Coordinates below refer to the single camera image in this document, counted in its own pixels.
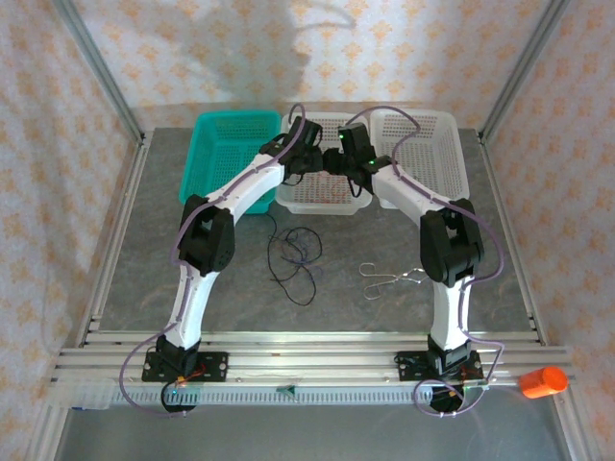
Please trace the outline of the white plastic basket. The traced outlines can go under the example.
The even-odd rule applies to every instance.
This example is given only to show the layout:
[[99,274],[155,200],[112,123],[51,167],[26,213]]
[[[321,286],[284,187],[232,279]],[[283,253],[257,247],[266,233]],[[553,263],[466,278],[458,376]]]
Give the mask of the white plastic basket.
[[[337,127],[345,125],[353,115],[349,112],[307,111],[308,120],[323,128],[320,147],[340,148]],[[371,204],[372,195],[363,191],[359,197],[351,195],[350,187],[344,176],[333,176],[324,171],[306,173],[303,180],[293,176],[288,182],[276,188],[276,202],[285,206],[293,214],[353,215],[361,208]]]
[[431,109],[376,109],[369,116],[377,156],[394,156],[424,187],[453,200],[470,197],[455,118]]

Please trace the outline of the teal plastic basket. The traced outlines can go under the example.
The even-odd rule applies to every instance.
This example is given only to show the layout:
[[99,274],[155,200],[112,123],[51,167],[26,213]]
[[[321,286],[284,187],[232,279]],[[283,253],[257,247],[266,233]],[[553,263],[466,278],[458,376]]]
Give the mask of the teal plastic basket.
[[260,147],[280,133],[281,117],[273,110],[206,112],[197,118],[184,167],[179,200],[184,215],[225,186],[251,163]]

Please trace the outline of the orange cylinder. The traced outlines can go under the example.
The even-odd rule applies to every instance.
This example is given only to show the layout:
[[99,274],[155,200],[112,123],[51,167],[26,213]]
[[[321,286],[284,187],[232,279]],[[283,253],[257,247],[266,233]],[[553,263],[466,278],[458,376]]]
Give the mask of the orange cylinder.
[[518,385],[526,398],[539,399],[565,391],[569,378],[562,369],[548,366],[520,376]]

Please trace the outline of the clear plastic block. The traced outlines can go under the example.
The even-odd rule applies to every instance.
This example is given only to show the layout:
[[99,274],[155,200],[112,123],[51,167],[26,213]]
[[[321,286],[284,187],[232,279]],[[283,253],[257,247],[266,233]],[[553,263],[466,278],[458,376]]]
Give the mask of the clear plastic block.
[[84,382],[74,387],[71,407],[83,410],[106,410],[111,406],[114,383]]

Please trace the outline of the aluminium frame post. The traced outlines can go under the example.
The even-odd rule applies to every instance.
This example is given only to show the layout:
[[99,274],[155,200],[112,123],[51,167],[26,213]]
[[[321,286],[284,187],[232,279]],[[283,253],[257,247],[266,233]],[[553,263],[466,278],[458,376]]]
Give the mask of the aluminium frame post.
[[74,1],[51,0],[51,2],[73,36],[93,75],[111,101],[123,127],[135,142],[141,143],[144,131],[140,128]]
[[486,117],[483,127],[479,130],[479,137],[484,142],[491,138],[502,124],[514,98],[547,45],[551,34],[570,2],[571,0],[549,0],[546,9],[529,36],[528,42],[496,99],[492,110],[490,110]]

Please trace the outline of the aluminium rail assembly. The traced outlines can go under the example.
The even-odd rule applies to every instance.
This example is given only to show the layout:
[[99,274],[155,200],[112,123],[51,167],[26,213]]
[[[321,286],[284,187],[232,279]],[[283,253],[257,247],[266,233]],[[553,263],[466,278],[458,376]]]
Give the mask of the aluminium rail assembly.
[[[145,337],[143,332],[92,331],[83,346],[60,352],[51,378],[123,376],[138,382],[145,361],[138,343]],[[496,385],[512,385],[518,376],[546,366],[576,378],[571,353],[564,347],[543,346],[533,332],[507,333],[501,341],[501,355],[493,345],[474,346]],[[200,345],[204,352],[227,352],[227,380],[242,386],[390,386],[399,380],[395,355],[426,347],[426,336],[397,332],[217,332],[204,334]]]

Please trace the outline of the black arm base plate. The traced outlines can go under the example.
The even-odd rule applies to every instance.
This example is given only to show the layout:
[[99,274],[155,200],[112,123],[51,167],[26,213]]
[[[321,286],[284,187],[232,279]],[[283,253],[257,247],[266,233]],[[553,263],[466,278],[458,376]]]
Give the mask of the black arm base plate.
[[484,379],[480,355],[471,351],[447,371],[435,368],[434,354],[424,352],[398,352],[394,357],[400,381],[420,381],[425,379],[459,380]]
[[228,372],[227,352],[196,352],[188,358],[164,359],[157,352],[147,352],[141,380],[167,383],[225,382]]

